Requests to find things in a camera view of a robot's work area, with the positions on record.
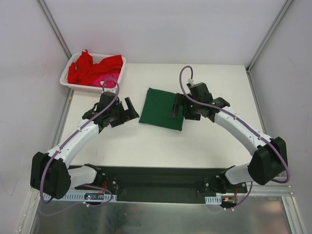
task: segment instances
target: green towel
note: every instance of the green towel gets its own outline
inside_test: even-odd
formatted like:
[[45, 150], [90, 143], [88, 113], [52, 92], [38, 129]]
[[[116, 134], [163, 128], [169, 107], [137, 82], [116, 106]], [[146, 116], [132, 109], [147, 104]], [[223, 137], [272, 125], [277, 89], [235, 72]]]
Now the green towel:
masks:
[[174, 93], [149, 88], [139, 123], [182, 131], [182, 108], [179, 117], [169, 117], [175, 96]]

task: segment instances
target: white tabletop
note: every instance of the white tabletop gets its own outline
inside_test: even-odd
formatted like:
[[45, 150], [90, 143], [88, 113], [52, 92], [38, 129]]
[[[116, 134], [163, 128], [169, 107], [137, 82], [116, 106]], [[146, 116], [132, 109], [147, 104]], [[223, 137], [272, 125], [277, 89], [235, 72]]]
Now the white tabletop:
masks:
[[[130, 97], [140, 115], [148, 88], [181, 93], [178, 76], [183, 66], [127, 64], [120, 83], [120, 100]], [[195, 83], [205, 82], [214, 98], [223, 97], [243, 119], [261, 129], [243, 65], [192, 67]], [[189, 76], [187, 69], [183, 83], [187, 83]], [[62, 140], [69, 136], [82, 115], [99, 101], [99, 97], [100, 94], [75, 91]], [[138, 120], [105, 128], [80, 151], [72, 165], [227, 168], [251, 160], [238, 140], [207, 118], [201, 121], [184, 120], [182, 132], [139, 124]]]

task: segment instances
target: white wall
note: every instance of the white wall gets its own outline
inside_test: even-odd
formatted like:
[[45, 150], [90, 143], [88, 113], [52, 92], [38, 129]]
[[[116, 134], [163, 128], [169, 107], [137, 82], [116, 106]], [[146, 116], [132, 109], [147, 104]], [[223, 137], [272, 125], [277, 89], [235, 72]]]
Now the white wall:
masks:
[[128, 62], [245, 64], [285, 0], [47, 0], [69, 49]]
[[290, 184], [312, 233], [312, 1], [297, 0], [281, 22], [252, 79], [269, 134], [288, 146]]
[[35, 0], [0, 1], [0, 233], [15, 233], [33, 155], [46, 152], [67, 95], [67, 59]]

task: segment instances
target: plastic basket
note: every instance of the plastic basket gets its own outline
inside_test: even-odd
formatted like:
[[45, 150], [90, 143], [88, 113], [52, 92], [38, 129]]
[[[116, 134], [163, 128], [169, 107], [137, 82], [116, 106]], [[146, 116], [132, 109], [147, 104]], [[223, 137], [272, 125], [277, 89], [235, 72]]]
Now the plastic basket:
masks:
[[[91, 93], [101, 93], [102, 92], [102, 88], [101, 87], [93, 87], [93, 86], [86, 86], [86, 85], [79, 85], [79, 84], [69, 84], [68, 81], [67, 81], [67, 77], [68, 77], [68, 69], [70, 67], [70, 65], [73, 63], [73, 62], [76, 62], [77, 59], [79, 58], [79, 56], [81, 55], [81, 53], [75, 53], [72, 55], [72, 57], [70, 58], [70, 60], [68, 61], [61, 77], [60, 77], [60, 80], [59, 82], [62, 84], [62, 85], [66, 85], [68, 86], [69, 88], [75, 90], [75, 91], [85, 91], [85, 92], [91, 92]], [[104, 58], [107, 58], [107, 57], [110, 57], [110, 56], [113, 56], [113, 55], [100, 55], [100, 54], [90, 54], [89, 55], [92, 56], [93, 58], [93, 64], [96, 64], [96, 63], [99, 63], [101, 62]], [[119, 78], [118, 78], [118, 84], [120, 84], [121, 82], [121, 78], [122, 78], [122, 75], [123, 75], [123, 71], [125, 70], [125, 65], [126, 65], [126, 59], [124, 57], [122, 57], [122, 61], [123, 61], [123, 65], [122, 65], [122, 68], [121, 68], [121, 71], [120, 71], [120, 74], [119, 74]], [[111, 92], [114, 92], [116, 91], [116, 88], [104, 88], [105, 91], [111, 91]]]

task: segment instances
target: red fabric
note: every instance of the red fabric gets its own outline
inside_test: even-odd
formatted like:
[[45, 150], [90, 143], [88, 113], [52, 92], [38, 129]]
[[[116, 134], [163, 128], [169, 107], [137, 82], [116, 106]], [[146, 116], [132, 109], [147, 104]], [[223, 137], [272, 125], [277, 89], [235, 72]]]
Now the red fabric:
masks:
[[93, 64], [92, 56], [86, 50], [70, 65], [67, 81], [70, 84], [93, 86], [93, 82], [104, 74], [120, 73], [122, 65], [121, 55], [104, 58], [100, 63]]

